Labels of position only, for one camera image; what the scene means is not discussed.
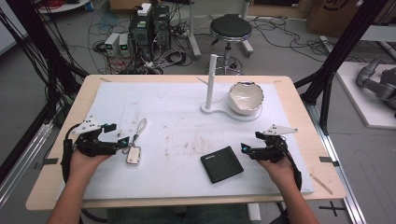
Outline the white box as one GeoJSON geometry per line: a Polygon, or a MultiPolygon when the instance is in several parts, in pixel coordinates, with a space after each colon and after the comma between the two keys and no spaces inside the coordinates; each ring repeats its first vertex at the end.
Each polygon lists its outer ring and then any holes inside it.
{"type": "Polygon", "coordinates": [[[137,10],[137,15],[138,16],[147,16],[150,13],[151,9],[152,9],[151,3],[143,3],[137,10]]]}

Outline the aluminium rail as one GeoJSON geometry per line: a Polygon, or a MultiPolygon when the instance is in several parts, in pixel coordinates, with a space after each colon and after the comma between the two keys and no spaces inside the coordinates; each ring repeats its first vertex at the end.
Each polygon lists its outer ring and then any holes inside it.
{"type": "Polygon", "coordinates": [[[319,139],[321,140],[325,150],[328,153],[328,157],[325,161],[328,161],[335,168],[336,173],[340,177],[341,183],[346,190],[346,197],[343,199],[347,214],[352,224],[366,224],[366,219],[361,211],[361,207],[354,195],[353,189],[349,184],[347,175],[344,167],[337,155],[336,149],[332,143],[332,139],[327,135],[319,125],[319,112],[314,105],[304,104],[305,109],[309,117],[312,119],[315,129],[318,133],[319,139]]]}
{"type": "Polygon", "coordinates": [[[0,210],[6,205],[14,189],[18,186],[36,155],[46,143],[52,130],[53,124],[51,122],[42,124],[38,130],[28,138],[27,145],[21,148],[21,155],[6,175],[4,181],[0,184],[0,210]]]}

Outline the white round table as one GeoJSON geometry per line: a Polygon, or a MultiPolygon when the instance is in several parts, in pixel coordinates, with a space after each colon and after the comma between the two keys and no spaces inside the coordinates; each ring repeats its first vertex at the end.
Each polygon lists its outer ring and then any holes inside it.
{"type": "Polygon", "coordinates": [[[35,6],[42,14],[65,12],[90,4],[92,0],[78,0],[76,3],[68,3],[67,0],[37,0],[35,6]]]}

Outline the white stand leg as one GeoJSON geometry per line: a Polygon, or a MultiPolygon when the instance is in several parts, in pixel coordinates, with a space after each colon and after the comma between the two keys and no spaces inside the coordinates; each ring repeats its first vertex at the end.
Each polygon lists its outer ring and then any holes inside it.
{"type": "Polygon", "coordinates": [[[252,28],[250,25],[248,25],[247,21],[247,16],[248,16],[248,9],[250,5],[251,0],[243,0],[243,5],[241,8],[241,13],[240,13],[240,18],[244,21],[245,24],[245,33],[244,36],[242,37],[242,46],[244,47],[247,57],[249,57],[253,52],[254,49],[251,47],[250,43],[248,42],[248,38],[250,37],[252,33],[252,28]]]}
{"type": "Polygon", "coordinates": [[[191,46],[192,54],[194,59],[199,59],[202,56],[202,53],[199,49],[195,33],[194,33],[194,0],[189,0],[189,30],[187,32],[189,43],[191,46]]]}

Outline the white stand with post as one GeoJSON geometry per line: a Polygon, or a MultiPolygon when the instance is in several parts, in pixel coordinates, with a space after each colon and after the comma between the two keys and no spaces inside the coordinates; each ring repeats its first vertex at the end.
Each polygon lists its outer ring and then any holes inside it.
{"type": "Polygon", "coordinates": [[[201,111],[205,114],[214,114],[214,113],[221,113],[226,115],[227,117],[234,119],[236,121],[241,122],[251,122],[257,119],[262,112],[262,107],[253,115],[243,116],[237,114],[236,112],[232,111],[229,107],[229,100],[228,100],[228,92],[217,102],[213,101],[213,92],[215,86],[215,75],[216,75],[216,65],[217,65],[217,54],[212,54],[210,56],[209,61],[209,69],[208,69],[208,81],[205,81],[206,84],[206,99],[205,102],[201,105],[201,111]]]}

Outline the white floor board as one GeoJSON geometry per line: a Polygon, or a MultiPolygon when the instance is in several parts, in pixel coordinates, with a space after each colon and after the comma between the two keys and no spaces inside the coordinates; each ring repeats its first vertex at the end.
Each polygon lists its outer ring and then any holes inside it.
{"type": "Polygon", "coordinates": [[[396,130],[396,110],[389,108],[372,91],[356,84],[364,66],[366,63],[344,62],[337,71],[337,78],[366,127],[396,130]]]}

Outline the thin wooden stick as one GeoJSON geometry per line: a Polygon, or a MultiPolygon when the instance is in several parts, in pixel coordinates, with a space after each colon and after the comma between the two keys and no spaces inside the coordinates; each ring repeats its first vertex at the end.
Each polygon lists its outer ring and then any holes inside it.
{"type": "Polygon", "coordinates": [[[315,180],[320,186],[322,186],[329,194],[333,195],[333,191],[324,183],[322,182],[318,177],[316,177],[313,174],[310,174],[313,180],[315,180]]]}

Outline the person's left hand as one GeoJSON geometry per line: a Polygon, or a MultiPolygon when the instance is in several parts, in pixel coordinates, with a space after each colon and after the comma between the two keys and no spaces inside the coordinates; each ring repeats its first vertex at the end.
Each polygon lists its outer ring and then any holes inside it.
{"type": "Polygon", "coordinates": [[[107,155],[89,157],[76,149],[70,161],[70,173],[67,184],[78,184],[87,187],[96,169],[107,159],[109,159],[107,155]]]}

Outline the silver key tag with lanyard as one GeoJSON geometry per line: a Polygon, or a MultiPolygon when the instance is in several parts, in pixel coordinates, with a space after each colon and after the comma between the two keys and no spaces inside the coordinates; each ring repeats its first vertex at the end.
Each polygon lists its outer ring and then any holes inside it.
{"type": "Polygon", "coordinates": [[[132,142],[128,145],[126,162],[130,165],[137,165],[140,162],[141,147],[137,146],[135,142],[141,133],[146,129],[147,124],[147,119],[141,119],[133,136],[132,142]]]}

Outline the white eggshell-shaped bowl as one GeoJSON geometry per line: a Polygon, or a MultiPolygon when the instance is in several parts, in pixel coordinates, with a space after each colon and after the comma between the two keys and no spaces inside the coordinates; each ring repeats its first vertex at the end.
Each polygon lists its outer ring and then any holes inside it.
{"type": "Polygon", "coordinates": [[[262,107],[263,99],[262,88],[254,82],[237,82],[228,92],[229,107],[243,116],[255,114],[262,107]]]}

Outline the white table leg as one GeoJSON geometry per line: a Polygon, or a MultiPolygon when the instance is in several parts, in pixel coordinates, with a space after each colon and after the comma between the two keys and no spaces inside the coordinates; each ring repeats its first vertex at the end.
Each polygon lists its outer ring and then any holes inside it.
{"type": "Polygon", "coordinates": [[[260,206],[257,203],[247,204],[247,215],[250,221],[258,222],[262,220],[260,206]]]}

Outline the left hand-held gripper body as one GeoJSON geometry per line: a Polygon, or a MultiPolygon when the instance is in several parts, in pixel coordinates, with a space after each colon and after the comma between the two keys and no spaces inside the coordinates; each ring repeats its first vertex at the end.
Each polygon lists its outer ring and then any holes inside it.
{"type": "Polygon", "coordinates": [[[89,157],[116,154],[119,149],[118,143],[103,142],[99,139],[99,135],[103,133],[101,131],[103,124],[93,116],[89,116],[72,129],[71,134],[78,137],[75,146],[82,154],[89,157]]]}

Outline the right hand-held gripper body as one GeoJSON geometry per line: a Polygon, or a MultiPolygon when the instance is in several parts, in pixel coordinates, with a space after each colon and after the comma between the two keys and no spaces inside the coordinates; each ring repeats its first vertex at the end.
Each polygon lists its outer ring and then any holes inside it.
{"type": "Polygon", "coordinates": [[[249,157],[256,161],[270,161],[276,163],[286,157],[290,162],[293,159],[288,150],[284,134],[297,133],[297,128],[284,127],[273,124],[266,131],[260,132],[265,134],[265,147],[251,148],[249,157]]]}

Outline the person's jeans legs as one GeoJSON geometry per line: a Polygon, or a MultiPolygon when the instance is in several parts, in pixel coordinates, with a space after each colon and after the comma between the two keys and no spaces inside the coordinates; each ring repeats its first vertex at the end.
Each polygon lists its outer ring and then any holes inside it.
{"type": "Polygon", "coordinates": [[[172,207],[107,210],[108,224],[251,224],[244,204],[187,206],[178,214],[172,207]]]}

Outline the person's right hand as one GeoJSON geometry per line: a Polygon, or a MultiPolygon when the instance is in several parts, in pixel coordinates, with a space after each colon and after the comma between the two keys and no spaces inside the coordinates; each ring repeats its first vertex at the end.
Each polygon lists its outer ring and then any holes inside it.
{"type": "Polygon", "coordinates": [[[292,166],[288,159],[283,158],[276,163],[259,161],[259,164],[268,172],[270,178],[281,192],[297,189],[292,166]]]}

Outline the white table mat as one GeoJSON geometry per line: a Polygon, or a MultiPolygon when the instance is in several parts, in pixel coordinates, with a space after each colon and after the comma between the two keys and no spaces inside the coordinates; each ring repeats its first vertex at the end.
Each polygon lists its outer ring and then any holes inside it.
{"type": "Polygon", "coordinates": [[[140,162],[128,164],[121,152],[104,161],[85,191],[85,200],[277,195],[268,173],[241,151],[243,144],[263,147],[257,132],[289,124],[275,86],[261,88],[261,114],[251,122],[240,122],[221,113],[202,112],[206,96],[202,83],[101,84],[89,114],[101,124],[117,126],[101,140],[133,135],[142,119],[148,125],[136,141],[140,162]],[[201,158],[225,147],[233,149],[243,171],[212,183],[201,158]]]}

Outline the black round stool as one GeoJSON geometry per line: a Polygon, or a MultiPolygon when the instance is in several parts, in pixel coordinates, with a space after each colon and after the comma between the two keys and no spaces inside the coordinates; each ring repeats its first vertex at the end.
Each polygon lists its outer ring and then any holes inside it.
{"type": "Polygon", "coordinates": [[[232,71],[236,75],[243,74],[243,69],[237,70],[238,65],[242,66],[241,62],[231,56],[231,50],[232,43],[242,42],[245,29],[244,21],[237,14],[226,14],[210,23],[210,34],[215,37],[212,44],[215,45],[220,40],[226,42],[224,53],[220,56],[222,62],[218,67],[224,74],[227,74],[228,71],[232,71]]]}

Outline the black tape cross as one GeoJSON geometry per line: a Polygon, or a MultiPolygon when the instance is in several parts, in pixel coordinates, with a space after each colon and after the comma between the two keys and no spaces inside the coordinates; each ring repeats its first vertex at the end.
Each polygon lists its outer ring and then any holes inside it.
{"type": "Polygon", "coordinates": [[[335,217],[338,216],[339,211],[346,211],[345,207],[335,206],[333,201],[330,201],[329,205],[320,205],[318,207],[320,210],[330,210],[335,217]]]}

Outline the small white power unit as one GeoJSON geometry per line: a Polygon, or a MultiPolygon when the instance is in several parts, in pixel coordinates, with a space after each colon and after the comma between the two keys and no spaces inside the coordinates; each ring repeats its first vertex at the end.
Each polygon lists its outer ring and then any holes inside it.
{"type": "Polygon", "coordinates": [[[120,53],[120,35],[111,34],[105,41],[106,52],[109,57],[117,57],[120,53]]]}
{"type": "Polygon", "coordinates": [[[127,34],[120,34],[119,46],[120,46],[120,54],[122,57],[131,56],[129,36],[127,34]]]}

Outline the black tape strip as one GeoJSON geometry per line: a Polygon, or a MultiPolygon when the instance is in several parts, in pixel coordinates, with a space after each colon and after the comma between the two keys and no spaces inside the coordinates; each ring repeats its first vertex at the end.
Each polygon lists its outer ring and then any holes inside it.
{"type": "Polygon", "coordinates": [[[340,166],[339,161],[334,161],[331,157],[319,157],[320,162],[331,163],[334,167],[340,166]]]}
{"type": "Polygon", "coordinates": [[[57,164],[58,160],[59,160],[59,158],[44,159],[42,162],[37,162],[34,165],[34,169],[41,170],[45,165],[57,164]]]}

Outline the black computer tower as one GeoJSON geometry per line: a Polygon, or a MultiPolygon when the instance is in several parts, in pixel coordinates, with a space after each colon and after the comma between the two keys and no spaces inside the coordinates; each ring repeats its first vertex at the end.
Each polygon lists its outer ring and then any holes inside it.
{"type": "Polygon", "coordinates": [[[156,6],[152,14],[155,41],[160,49],[169,49],[171,47],[169,12],[169,6],[156,6]]]}
{"type": "Polygon", "coordinates": [[[134,14],[131,19],[129,31],[136,58],[142,58],[150,62],[153,58],[151,52],[153,40],[151,12],[144,16],[134,14]]]}

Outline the black square box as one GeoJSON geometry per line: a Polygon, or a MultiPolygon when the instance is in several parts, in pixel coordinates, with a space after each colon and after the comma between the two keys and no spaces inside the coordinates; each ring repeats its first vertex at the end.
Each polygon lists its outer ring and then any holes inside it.
{"type": "Polygon", "coordinates": [[[212,183],[218,183],[244,171],[231,147],[225,147],[202,156],[201,163],[212,183]]]}

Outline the cardboard box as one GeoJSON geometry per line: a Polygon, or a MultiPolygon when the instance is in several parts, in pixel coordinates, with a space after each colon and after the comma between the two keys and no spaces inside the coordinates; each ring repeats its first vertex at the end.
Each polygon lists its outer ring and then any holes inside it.
{"type": "MultiPolygon", "coordinates": [[[[314,4],[306,19],[309,33],[340,37],[363,4],[368,0],[313,0],[314,4]]],[[[365,9],[361,20],[374,15],[374,23],[384,19],[384,23],[396,18],[396,0],[386,0],[385,6],[377,13],[372,8],[365,9]]]]}

